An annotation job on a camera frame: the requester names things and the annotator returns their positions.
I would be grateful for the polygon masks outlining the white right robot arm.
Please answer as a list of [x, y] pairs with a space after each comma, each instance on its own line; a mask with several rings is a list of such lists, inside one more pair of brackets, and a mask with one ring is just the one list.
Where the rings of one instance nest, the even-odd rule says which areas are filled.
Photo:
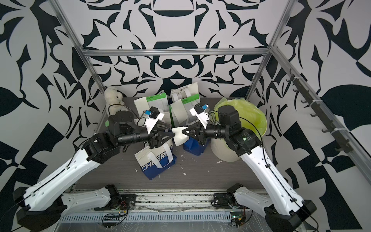
[[207, 105], [197, 104], [190, 113], [198, 122], [182, 130], [204, 144], [208, 139], [223, 139], [254, 172], [268, 196], [251, 192], [241, 184], [230, 187], [228, 193], [234, 204], [244, 206], [265, 218], [273, 232], [299, 232], [303, 223], [311, 218], [317, 207], [311, 200], [303, 199], [283, 178], [266, 155], [262, 135], [258, 130], [242, 126], [244, 118], [231, 105], [215, 112], [218, 123], [209, 122]]

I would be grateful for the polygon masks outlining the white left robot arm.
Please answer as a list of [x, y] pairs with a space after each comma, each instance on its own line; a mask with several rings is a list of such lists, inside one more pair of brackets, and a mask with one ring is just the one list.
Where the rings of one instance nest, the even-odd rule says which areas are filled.
[[17, 223], [34, 232], [52, 226], [63, 216], [87, 209], [111, 210], [119, 207], [122, 198], [115, 185], [101, 189], [67, 194], [68, 187], [120, 153], [121, 147], [147, 143], [160, 148], [175, 137], [161, 122], [162, 113], [146, 112], [144, 127], [139, 127], [130, 111], [119, 111], [108, 118], [108, 128], [87, 139], [81, 148], [60, 168], [31, 187], [19, 187], [13, 199], [20, 209]]

